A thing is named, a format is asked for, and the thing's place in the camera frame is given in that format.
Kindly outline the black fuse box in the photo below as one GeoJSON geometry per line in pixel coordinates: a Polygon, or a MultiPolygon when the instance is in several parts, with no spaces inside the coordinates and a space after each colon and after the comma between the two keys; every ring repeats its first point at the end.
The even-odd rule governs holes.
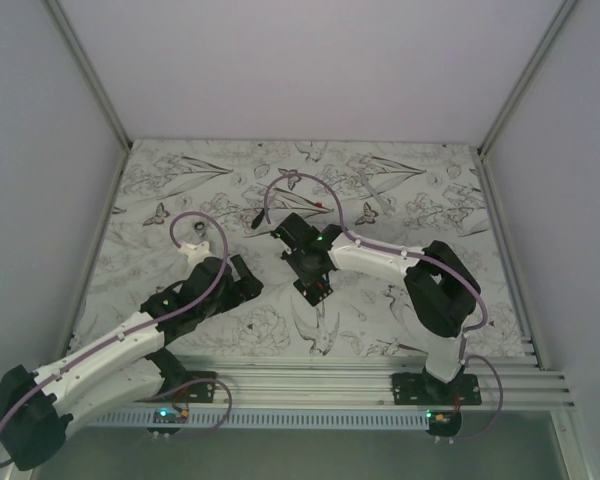
{"type": "Polygon", "coordinates": [[[311,284],[305,284],[298,279],[293,286],[312,307],[317,306],[333,293],[326,277],[319,278],[311,284]]]}

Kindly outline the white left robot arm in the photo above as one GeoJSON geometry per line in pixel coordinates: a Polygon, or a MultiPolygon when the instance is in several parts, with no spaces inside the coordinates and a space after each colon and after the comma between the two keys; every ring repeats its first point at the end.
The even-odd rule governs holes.
{"type": "Polygon", "coordinates": [[[125,403],[177,399],[185,372],[167,345],[257,298],[262,289],[241,256],[210,256],[100,339],[34,371],[17,365],[5,372],[0,468],[40,466],[84,424],[125,403]]]}

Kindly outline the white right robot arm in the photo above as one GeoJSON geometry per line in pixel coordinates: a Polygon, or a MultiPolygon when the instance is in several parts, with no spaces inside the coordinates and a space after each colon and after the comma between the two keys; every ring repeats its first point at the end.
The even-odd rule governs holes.
{"type": "Polygon", "coordinates": [[[312,306],[333,288],[329,274],[352,271],[402,285],[428,334],[423,391],[432,403],[448,403],[459,391],[465,322],[476,307],[480,288],[445,243],[425,248],[374,242],[336,224],[323,230],[292,213],[271,231],[285,247],[281,259],[296,274],[294,287],[312,306]]]}

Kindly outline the silver ratchet wrench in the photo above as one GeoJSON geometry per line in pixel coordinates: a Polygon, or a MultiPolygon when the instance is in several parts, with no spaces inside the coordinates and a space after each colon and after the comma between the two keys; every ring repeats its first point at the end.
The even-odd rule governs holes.
{"type": "Polygon", "coordinates": [[[202,219],[195,220],[192,223],[192,227],[193,227],[194,232],[196,233],[196,235],[199,238],[205,238],[207,236],[209,225],[206,221],[204,221],[202,219]]]}

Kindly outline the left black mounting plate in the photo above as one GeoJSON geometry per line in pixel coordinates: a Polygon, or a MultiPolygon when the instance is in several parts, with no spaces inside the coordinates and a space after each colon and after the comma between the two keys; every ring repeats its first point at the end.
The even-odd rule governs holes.
{"type": "Polygon", "coordinates": [[[210,404],[215,395],[216,379],[217,373],[213,371],[187,371],[179,380],[165,381],[157,394],[143,402],[210,404]]]}

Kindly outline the black mounting plate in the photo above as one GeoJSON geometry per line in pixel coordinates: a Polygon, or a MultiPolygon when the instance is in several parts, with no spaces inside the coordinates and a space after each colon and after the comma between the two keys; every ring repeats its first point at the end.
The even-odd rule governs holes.
{"type": "Polygon", "coordinates": [[[478,406],[482,404],[476,375],[463,370],[449,383],[444,383],[426,370],[421,373],[394,373],[391,388],[395,405],[417,406],[478,406]]]}
{"type": "Polygon", "coordinates": [[[215,395],[216,379],[217,373],[213,371],[187,371],[179,380],[165,381],[157,394],[143,402],[210,404],[215,395]]]}

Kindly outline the left controller board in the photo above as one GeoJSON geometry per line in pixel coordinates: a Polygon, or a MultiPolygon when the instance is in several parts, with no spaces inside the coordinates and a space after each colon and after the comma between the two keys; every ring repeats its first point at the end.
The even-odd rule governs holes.
{"type": "Polygon", "coordinates": [[[154,410],[148,432],[154,439],[170,439],[188,422],[188,413],[183,410],[160,407],[154,410]]]}

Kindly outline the controller board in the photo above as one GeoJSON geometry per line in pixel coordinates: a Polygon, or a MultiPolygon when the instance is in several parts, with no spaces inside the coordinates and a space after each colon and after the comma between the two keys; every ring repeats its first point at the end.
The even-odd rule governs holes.
{"type": "Polygon", "coordinates": [[[460,411],[431,411],[426,412],[428,429],[426,433],[434,439],[435,443],[447,442],[453,444],[455,437],[462,428],[462,414],[460,411]]]}
{"type": "Polygon", "coordinates": [[[188,422],[188,413],[183,410],[160,407],[154,410],[148,432],[154,439],[170,439],[188,422]]]}

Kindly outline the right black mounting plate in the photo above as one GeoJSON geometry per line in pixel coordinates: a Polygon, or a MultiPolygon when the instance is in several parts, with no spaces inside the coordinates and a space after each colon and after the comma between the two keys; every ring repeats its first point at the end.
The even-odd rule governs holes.
{"type": "Polygon", "coordinates": [[[449,383],[444,383],[426,370],[421,373],[394,373],[391,388],[395,405],[417,406],[478,406],[482,404],[476,375],[463,370],[449,383]]]}

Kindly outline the right controller board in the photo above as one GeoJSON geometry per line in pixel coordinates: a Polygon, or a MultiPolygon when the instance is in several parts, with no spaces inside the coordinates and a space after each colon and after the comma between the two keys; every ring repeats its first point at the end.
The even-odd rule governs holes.
{"type": "Polygon", "coordinates": [[[426,412],[428,429],[426,433],[434,439],[435,443],[447,442],[453,444],[455,437],[462,428],[462,414],[460,411],[431,411],[426,412]]]}

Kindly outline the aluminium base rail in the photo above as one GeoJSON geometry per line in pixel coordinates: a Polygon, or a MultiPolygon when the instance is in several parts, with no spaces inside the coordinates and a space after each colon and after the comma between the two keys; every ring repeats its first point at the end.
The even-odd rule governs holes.
{"type": "MultiPolygon", "coordinates": [[[[510,411],[572,410],[574,401],[562,373],[542,370],[531,357],[492,362],[510,411]]],[[[415,358],[225,358],[204,366],[190,358],[186,367],[214,371],[239,407],[384,408],[394,405],[391,375],[419,372],[415,358]]]]}

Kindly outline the aluminium frame post left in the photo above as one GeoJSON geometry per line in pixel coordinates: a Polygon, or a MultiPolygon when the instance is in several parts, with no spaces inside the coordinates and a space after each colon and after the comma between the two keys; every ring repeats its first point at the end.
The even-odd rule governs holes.
{"type": "Polygon", "coordinates": [[[74,29],[63,5],[57,0],[42,0],[41,4],[45,8],[47,15],[65,44],[68,53],[76,64],[87,88],[101,110],[109,129],[114,134],[121,147],[126,151],[129,151],[133,142],[127,134],[122,121],[89,58],[83,42],[80,40],[74,29]]]}

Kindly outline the aluminium frame post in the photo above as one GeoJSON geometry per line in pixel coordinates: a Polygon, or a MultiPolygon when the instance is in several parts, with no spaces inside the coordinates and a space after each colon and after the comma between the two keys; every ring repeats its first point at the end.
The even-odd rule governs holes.
{"type": "Polygon", "coordinates": [[[564,0],[551,18],[531,57],[526,62],[506,101],[477,149],[479,158],[484,161],[497,143],[498,138],[509,123],[536,76],[548,60],[563,31],[580,5],[579,0],[564,0]]]}
{"type": "Polygon", "coordinates": [[[47,15],[65,44],[68,53],[76,64],[87,88],[101,110],[109,129],[114,134],[121,147],[126,151],[129,151],[133,142],[127,134],[122,121],[89,58],[83,42],[80,40],[74,29],[63,5],[57,0],[42,0],[41,4],[45,8],[47,15]]]}

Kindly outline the aluminium frame post right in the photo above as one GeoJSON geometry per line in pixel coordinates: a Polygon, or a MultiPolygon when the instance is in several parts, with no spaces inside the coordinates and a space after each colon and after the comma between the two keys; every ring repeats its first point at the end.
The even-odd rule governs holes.
{"type": "Polygon", "coordinates": [[[498,138],[509,123],[536,76],[548,60],[563,31],[580,5],[579,0],[564,0],[551,18],[531,57],[526,62],[506,101],[477,149],[479,158],[484,161],[497,143],[498,138]]]}

